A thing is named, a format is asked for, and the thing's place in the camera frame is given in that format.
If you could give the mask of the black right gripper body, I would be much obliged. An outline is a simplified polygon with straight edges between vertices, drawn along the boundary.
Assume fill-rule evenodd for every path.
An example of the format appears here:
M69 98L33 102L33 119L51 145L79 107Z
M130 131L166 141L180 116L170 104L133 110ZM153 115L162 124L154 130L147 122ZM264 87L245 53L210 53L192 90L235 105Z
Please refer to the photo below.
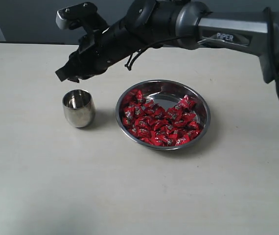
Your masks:
M70 76L95 76L108 67L148 45L136 33L131 32L126 20L121 19L95 38L84 39L69 58Z

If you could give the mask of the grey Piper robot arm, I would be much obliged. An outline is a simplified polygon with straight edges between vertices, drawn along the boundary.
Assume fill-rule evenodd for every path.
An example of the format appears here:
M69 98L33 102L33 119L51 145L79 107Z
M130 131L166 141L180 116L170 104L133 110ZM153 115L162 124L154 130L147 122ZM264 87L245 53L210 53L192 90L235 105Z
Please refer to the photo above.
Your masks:
M130 70L149 48L226 48L257 56L264 82L275 83L279 99L279 12L269 7L261 12L214 13L200 1L136 0L123 18L108 25L93 3L84 2L59 10L56 24L86 32L56 71L61 81L103 74L124 58Z

